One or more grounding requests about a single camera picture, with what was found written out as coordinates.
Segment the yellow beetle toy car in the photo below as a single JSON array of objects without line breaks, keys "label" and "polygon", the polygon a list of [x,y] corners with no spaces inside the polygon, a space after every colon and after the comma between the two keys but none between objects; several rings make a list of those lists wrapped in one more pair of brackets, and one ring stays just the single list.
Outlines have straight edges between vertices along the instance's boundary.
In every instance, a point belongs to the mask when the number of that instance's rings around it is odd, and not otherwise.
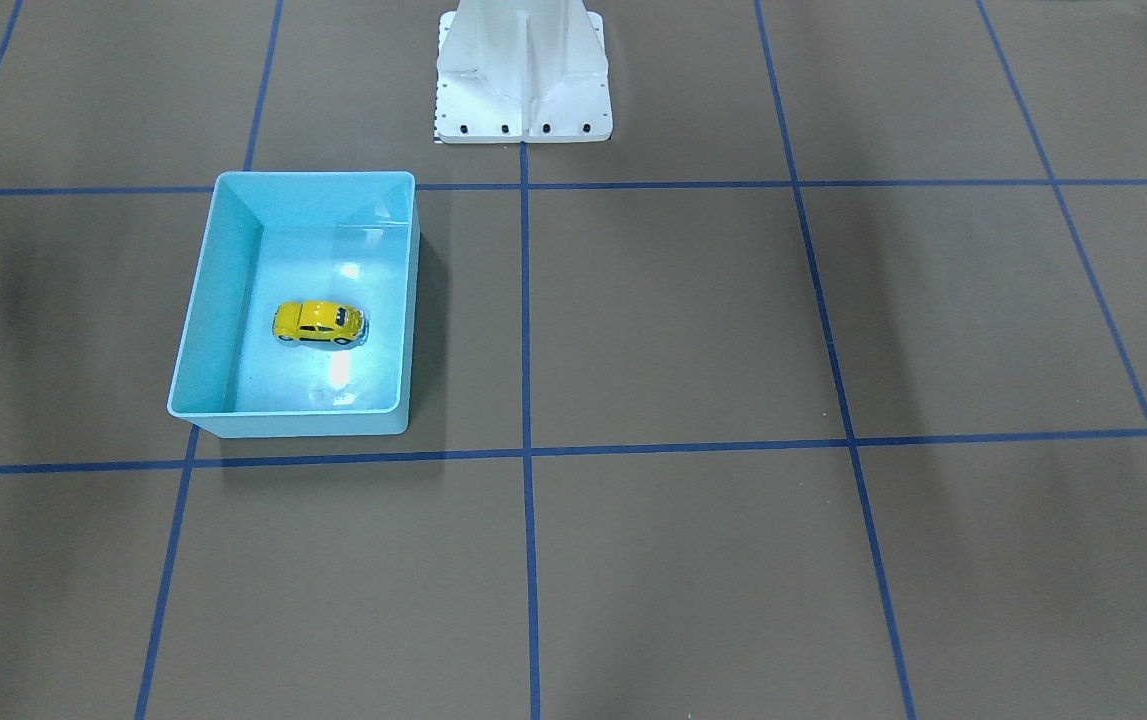
[{"label": "yellow beetle toy car", "polygon": [[273,314],[272,336],[282,342],[352,345],[368,331],[362,310],[337,302],[284,302]]}]

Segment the turquoise plastic bin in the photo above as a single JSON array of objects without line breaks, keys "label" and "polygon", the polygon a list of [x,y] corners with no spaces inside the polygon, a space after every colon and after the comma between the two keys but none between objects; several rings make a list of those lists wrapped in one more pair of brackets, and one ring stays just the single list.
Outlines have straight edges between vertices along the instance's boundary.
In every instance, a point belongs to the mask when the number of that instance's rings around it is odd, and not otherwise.
[{"label": "turquoise plastic bin", "polygon": [[[416,178],[231,170],[214,182],[167,409],[225,439],[395,436],[409,424]],[[352,345],[282,342],[284,302],[362,310]]]}]

